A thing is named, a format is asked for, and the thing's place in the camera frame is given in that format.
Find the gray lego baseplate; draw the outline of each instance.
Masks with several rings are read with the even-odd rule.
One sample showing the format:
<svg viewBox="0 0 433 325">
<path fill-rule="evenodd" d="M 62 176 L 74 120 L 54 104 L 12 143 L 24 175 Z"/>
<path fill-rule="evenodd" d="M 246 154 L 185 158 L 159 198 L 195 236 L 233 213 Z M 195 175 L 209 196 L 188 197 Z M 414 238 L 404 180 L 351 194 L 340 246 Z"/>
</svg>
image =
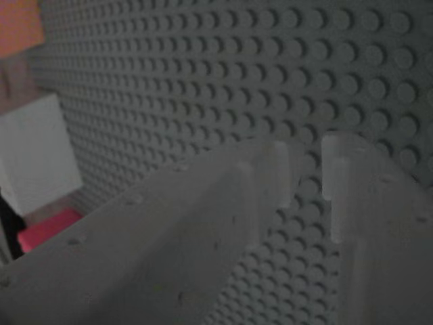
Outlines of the gray lego baseplate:
<svg viewBox="0 0 433 325">
<path fill-rule="evenodd" d="M 320 139 L 350 130 L 433 184 L 433 1 L 41 1 L 39 86 L 59 93 L 87 213 L 159 166 L 246 137 L 307 148 L 294 206 L 205 324 L 335 324 L 339 252 Z"/>
</svg>

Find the black object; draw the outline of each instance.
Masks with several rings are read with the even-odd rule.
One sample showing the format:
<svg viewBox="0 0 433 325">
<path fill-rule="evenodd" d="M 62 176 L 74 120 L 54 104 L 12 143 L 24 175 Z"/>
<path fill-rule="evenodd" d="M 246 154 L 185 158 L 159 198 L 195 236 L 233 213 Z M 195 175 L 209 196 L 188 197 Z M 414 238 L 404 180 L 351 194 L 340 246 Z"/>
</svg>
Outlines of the black object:
<svg viewBox="0 0 433 325">
<path fill-rule="evenodd" d="M 12 258 L 17 259 L 24 254 L 18 242 L 18 232 L 26 229 L 26 224 L 2 196 L 0 196 L 0 220 Z"/>
</svg>

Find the white block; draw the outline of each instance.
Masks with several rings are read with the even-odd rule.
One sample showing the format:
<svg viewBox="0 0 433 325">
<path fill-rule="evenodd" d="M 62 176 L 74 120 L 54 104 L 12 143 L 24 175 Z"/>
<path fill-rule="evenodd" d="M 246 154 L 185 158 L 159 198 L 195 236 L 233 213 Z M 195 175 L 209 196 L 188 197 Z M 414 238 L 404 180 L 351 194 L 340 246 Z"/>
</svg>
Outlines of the white block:
<svg viewBox="0 0 433 325">
<path fill-rule="evenodd" d="M 0 116 L 1 195 L 20 215 L 83 185 L 55 94 Z"/>
</svg>

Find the orange object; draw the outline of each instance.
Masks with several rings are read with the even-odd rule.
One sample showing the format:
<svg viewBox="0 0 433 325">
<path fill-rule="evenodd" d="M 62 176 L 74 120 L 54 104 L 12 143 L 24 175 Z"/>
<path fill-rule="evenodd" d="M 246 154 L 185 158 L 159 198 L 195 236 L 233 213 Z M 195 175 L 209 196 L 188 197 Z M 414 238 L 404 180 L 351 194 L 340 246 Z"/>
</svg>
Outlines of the orange object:
<svg viewBox="0 0 433 325">
<path fill-rule="evenodd" d="M 0 58 L 43 42 L 37 0 L 0 0 Z"/>
</svg>

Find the white translucent piece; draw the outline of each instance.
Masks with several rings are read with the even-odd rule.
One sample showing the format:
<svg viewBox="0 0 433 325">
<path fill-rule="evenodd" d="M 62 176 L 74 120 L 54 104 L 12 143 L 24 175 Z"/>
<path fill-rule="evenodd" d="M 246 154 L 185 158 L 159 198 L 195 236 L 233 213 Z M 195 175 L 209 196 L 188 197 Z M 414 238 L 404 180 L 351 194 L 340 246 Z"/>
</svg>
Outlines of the white translucent piece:
<svg viewBox="0 0 433 325">
<path fill-rule="evenodd" d="M 322 153 L 341 254 L 339 324 L 431 324 L 431 198 L 357 135 L 327 134 Z"/>
<path fill-rule="evenodd" d="M 2 324 L 199 324 L 302 173 L 296 144 L 248 141 L 151 175 L 8 265 Z"/>
</svg>

